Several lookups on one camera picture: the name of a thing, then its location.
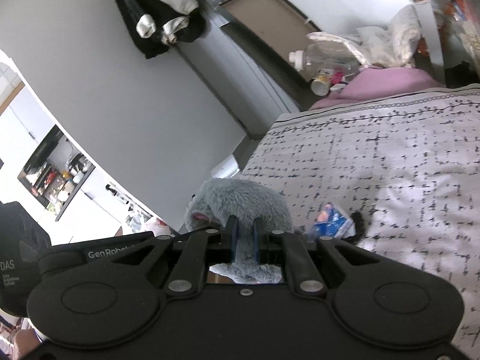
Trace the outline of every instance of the white bedsheet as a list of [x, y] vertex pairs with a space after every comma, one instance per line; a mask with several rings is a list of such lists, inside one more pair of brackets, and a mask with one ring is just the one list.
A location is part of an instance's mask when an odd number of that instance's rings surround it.
[[459, 289], [453, 343], [480, 359], [479, 85], [283, 115], [243, 177], [281, 192], [295, 226], [323, 202], [361, 211], [359, 246]]

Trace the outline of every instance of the white cabinet door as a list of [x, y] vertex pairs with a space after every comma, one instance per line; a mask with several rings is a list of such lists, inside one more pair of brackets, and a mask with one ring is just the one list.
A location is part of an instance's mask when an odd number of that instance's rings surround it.
[[58, 222], [45, 210], [38, 224], [49, 233], [52, 245], [113, 237], [121, 223], [79, 191]]
[[128, 214], [128, 204], [122, 203], [105, 189], [109, 178], [102, 170], [95, 168], [83, 183], [81, 191], [90, 197], [119, 222], [123, 222]]
[[15, 167], [15, 178], [37, 146], [11, 107], [7, 107], [0, 115], [0, 158], [5, 165]]
[[53, 119], [46, 114], [28, 88], [23, 88], [15, 96], [10, 107], [37, 143], [42, 142], [45, 135], [55, 125]]

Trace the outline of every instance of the round pad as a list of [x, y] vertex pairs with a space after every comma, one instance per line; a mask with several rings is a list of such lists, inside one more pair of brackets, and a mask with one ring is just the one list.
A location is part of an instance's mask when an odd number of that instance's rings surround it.
[[384, 310], [399, 314], [422, 311], [430, 301], [427, 292], [412, 283], [389, 283], [378, 287], [375, 301]]
[[42, 335], [81, 349], [130, 338], [158, 309], [158, 291], [137, 266], [102, 261], [42, 281], [27, 303], [28, 316]]
[[349, 274], [335, 291], [333, 308], [357, 334], [394, 347], [450, 341], [463, 316], [455, 287], [393, 261], [364, 265]]
[[79, 314], [96, 314], [117, 301], [117, 290], [102, 283], [82, 283], [68, 288], [61, 297], [63, 305]]

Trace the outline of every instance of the hanging clothes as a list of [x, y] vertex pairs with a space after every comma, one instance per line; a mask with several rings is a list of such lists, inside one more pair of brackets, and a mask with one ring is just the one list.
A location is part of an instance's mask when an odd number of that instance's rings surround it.
[[147, 59], [177, 42], [193, 42], [206, 29], [197, 0], [115, 0], [136, 47]]

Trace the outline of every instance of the plastic bag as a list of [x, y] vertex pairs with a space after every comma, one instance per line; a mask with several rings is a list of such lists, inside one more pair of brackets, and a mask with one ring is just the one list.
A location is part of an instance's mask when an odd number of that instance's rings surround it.
[[350, 53], [365, 67], [380, 65], [399, 68], [411, 64], [422, 31], [415, 9], [407, 5], [392, 18], [388, 30], [380, 27], [357, 28], [358, 34], [344, 36], [313, 32], [307, 37], [329, 53], [345, 57]]

